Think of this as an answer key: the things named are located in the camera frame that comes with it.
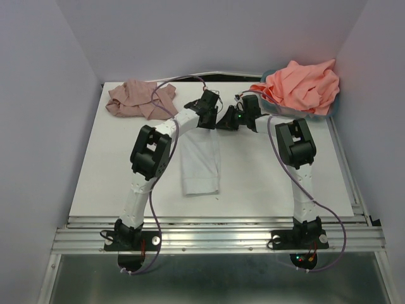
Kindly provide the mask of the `white light blue cloth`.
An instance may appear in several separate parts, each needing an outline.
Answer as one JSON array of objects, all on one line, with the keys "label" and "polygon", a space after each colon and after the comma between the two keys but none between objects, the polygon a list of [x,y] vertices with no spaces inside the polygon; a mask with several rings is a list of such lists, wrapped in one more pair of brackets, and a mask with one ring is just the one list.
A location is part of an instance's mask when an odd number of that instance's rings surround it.
[{"label": "white light blue cloth", "polygon": [[220,191],[221,158],[216,130],[197,128],[180,137],[180,168],[183,195]]}]

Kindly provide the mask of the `dusty pink skirt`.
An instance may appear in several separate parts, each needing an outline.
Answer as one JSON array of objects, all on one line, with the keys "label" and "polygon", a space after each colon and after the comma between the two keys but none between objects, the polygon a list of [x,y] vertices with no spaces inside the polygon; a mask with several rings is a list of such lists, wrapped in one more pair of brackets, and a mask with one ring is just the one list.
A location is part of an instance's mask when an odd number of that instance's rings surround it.
[{"label": "dusty pink skirt", "polygon": [[110,114],[120,118],[144,117],[147,120],[166,120],[172,115],[176,115],[178,110],[173,104],[176,96],[176,87],[167,84],[160,87],[153,96],[151,94],[158,86],[157,82],[144,82],[135,79],[129,79],[114,89],[108,91],[109,101],[106,109]]}]

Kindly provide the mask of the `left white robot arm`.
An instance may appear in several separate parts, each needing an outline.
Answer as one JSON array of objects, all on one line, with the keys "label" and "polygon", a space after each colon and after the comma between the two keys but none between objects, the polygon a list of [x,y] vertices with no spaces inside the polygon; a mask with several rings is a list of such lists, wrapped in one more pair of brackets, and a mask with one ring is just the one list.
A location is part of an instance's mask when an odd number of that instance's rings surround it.
[{"label": "left white robot arm", "polygon": [[149,194],[170,162],[171,146],[184,133],[196,128],[214,129],[220,96],[205,90],[167,121],[143,126],[130,155],[132,183],[123,213],[114,224],[113,241],[128,250],[140,246],[144,211]]}]

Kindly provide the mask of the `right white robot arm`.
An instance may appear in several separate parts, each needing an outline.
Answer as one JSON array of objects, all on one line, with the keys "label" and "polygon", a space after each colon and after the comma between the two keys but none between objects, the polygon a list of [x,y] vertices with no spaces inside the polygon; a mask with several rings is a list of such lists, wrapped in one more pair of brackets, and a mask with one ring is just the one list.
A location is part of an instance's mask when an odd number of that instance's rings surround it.
[{"label": "right white robot arm", "polygon": [[229,106],[216,124],[222,130],[238,130],[241,125],[256,133],[268,134],[277,160],[291,180],[294,199],[293,227],[271,232],[274,249],[305,247],[323,233],[319,212],[312,195],[312,166],[315,141],[303,118],[292,119],[263,113],[256,96],[247,95]]}]

